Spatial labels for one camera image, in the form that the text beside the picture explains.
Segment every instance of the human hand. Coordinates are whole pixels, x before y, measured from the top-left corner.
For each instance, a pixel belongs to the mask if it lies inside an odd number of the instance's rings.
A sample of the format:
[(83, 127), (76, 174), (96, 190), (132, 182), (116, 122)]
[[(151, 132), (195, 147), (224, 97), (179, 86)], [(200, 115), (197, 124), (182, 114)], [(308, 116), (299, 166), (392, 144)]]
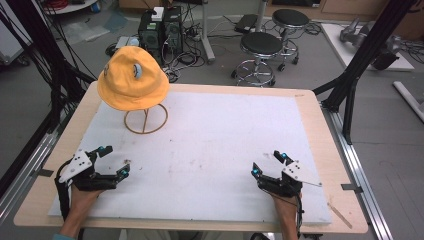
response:
[(71, 186), (71, 207), (65, 222), (59, 233), (68, 237), (76, 238), (82, 224), (96, 202), (97, 197), (104, 191), (80, 191), (74, 184)]
[(274, 200), (275, 209), (280, 220), (281, 231), (284, 240), (297, 240), (296, 214), (297, 199), (296, 197), (286, 198), (274, 194), (270, 194)]

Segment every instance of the yellow bucket hat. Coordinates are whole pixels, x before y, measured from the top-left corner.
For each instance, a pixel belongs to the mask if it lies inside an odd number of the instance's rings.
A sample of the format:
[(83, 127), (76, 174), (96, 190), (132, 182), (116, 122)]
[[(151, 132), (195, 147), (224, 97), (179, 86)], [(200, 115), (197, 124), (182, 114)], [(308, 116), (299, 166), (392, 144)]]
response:
[(121, 47), (100, 73), (97, 91), (109, 106), (134, 111), (161, 103), (169, 80), (156, 60), (136, 46)]

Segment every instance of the black stool seat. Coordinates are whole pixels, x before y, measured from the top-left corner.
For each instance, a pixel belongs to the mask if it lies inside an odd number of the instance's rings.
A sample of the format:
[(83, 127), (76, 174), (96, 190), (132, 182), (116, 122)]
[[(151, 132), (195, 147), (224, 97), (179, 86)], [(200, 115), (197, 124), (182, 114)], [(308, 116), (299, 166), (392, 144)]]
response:
[(252, 54), (275, 55), (283, 45), (275, 36), (264, 32), (252, 32), (241, 38), (240, 45)]
[(309, 18), (293, 9), (279, 9), (272, 14), (272, 21), (280, 27), (303, 28)]

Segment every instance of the white board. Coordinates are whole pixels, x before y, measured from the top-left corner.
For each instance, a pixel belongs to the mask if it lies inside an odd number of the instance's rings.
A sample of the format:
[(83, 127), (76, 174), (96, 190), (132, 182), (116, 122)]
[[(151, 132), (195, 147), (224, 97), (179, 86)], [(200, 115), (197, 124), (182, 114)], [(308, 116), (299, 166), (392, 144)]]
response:
[[(280, 177), (278, 150), (317, 174), (294, 98), (170, 92), (163, 105), (168, 121), (149, 135), (130, 132), (124, 112), (100, 105), (80, 149), (112, 145), (96, 171), (114, 173), (125, 159), (131, 171), (99, 197), (91, 216), (275, 222), (271, 197), (250, 173), (253, 162)], [(149, 122), (157, 123), (163, 115), (154, 112)], [(304, 223), (331, 223), (323, 188), (304, 184), (303, 208)], [(60, 215), (57, 198), (49, 215)]]
[[(337, 56), (342, 61), (343, 65), (347, 67), (350, 61), (352, 61), (353, 56), (355, 55), (357, 48), (352, 45), (350, 42), (341, 42), (340, 41), (340, 31), (343, 30), (346, 26), (340, 26), (336, 24), (321, 24), (324, 29), (325, 36), (331, 42), (333, 49), (336, 51)], [(412, 71), (414, 67), (406, 60), (402, 54), (396, 54), (399, 59), (397, 59), (394, 63), (392, 63), (388, 68), (384, 71)], [(367, 70), (376, 70), (372, 66), (368, 66)]]

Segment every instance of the stool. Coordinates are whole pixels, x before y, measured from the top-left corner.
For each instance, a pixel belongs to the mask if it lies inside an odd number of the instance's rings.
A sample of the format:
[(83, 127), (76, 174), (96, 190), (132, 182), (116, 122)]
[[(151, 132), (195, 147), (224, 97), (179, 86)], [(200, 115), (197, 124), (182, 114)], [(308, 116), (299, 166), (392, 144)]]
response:
[[(299, 48), (293, 41), (288, 39), (289, 31), (303, 29), (309, 23), (309, 18), (305, 14), (293, 9), (280, 9), (272, 14), (272, 21), (275, 25), (283, 28), (283, 32), (280, 33), (281, 41), (283, 42), (283, 51), (281, 51), (280, 55), (283, 56), (283, 63), (278, 66), (278, 70), (283, 71), (287, 56), (296, 54), (292, 63), (297, 64), (299, 61)], [(294, 48), (289, 48), (289, 43), (294, 45)]]
[(282, 42), (269, 33), (252, 32), (241, 38), (240, 48), (255, 59), (240, 63), (232, 72), (231, 77), (237, 77), (237, 86), (241, 81), (260, 87), (264, 84), (274, 86), (274, 72), (263, 60), (278, 56), (283, 49)]

